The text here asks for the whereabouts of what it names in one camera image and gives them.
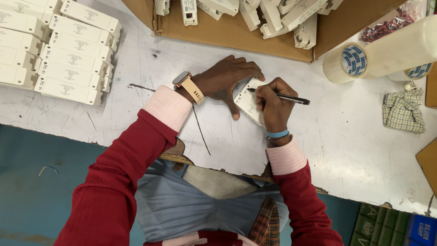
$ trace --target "blue floor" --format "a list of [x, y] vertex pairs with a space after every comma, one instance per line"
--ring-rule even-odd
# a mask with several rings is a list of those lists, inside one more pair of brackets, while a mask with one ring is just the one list
[[[87, 167], [105, 148], [62, 137], [0, 125], [0, 245], [49, 246], [71, 211], [74, 188], [85, 181]], [[42, 167], [46, 168], [38, 176]], [[349, 245], [360, 204], [319, 194], [333, 229]], [[291, 228], [281, 232], [290, 245]], [[130, 245], [144, 242], [138, 222]]]

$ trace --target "blue wristband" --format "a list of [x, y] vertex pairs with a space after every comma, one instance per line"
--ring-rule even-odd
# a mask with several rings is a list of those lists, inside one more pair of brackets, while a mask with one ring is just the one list
[[283, 137], [285, 135], [288, 135], [290, 132], [288, 131], [288, 128], [285, 129], [285, 131], [282, 132], [278, 132], [278, 133], [272, 133], [267, 131], [267, 136], [271, 137], [271, 138], [277, 138], [277, 137]]

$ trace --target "pink cuff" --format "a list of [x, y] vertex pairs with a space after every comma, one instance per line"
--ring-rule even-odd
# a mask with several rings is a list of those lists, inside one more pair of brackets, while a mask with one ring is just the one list
[[267, 149], [273, 175], [297, 172], [306, 166], [305, 155], [299, 149], [293, 135], [290, 134], [290, 138], [291, 141], [284, 146]]
[[160, 85], [144, 105], [144, 110], [160, 122], [179, 132], [193, 105], [179, 93]]

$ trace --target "cardboard box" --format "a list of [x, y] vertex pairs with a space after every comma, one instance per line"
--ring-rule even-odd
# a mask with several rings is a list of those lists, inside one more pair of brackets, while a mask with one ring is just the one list
[[241, 13], [232, 17], [224, 14], [219, 21], [204, 11], [198, 11], [198, 25], [185, 26], [179, 0], [170, 1], [170, 14], [156, 15], [153, 0], [122, 0], [132, 13], [156, 36], [218, 45], [252, 52], [312, 62], [321, 55], [355, 35], [369, 24], [399, 7], [405, 0], [344, 0], [329, 15], [319, 15], [317, 44], [313, 50], [295, 48], [294, 33], [263, 39], [259, 30], [251, 32]]
[[433, 189], [437, 194], [437, 138], [416, 155], [417, 161]]
[[425, 106], [437, 109], [437, 63], [433, 65], [428, 73]]

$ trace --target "person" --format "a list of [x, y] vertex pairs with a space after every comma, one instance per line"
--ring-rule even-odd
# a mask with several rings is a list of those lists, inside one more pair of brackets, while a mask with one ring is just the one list
[[[248, 77], [265, 81], [253, 61], [231, 55], [191, 80], [205, 96], [224, 101], [238, 120], [232, 91]], [[258, 110], [271, 133], [287, 129], [294, 106], [275, 92], [298, 96], [281, 78], [256, 89]], [[208, 197], [157, 159], [175, 145], [192, 103], [183, 87], [159, 86], [138, 119], [89, 166], [85, 182], [73, 192], [71, 215], [55, 245], [129, 245], [135, 216], [145, 246], [278, 245], [287, 217], [293, 245], [343, 245], [291, 134], [273, 139], [274, 148], [267, 149], [275, 184], [233, 199]]]

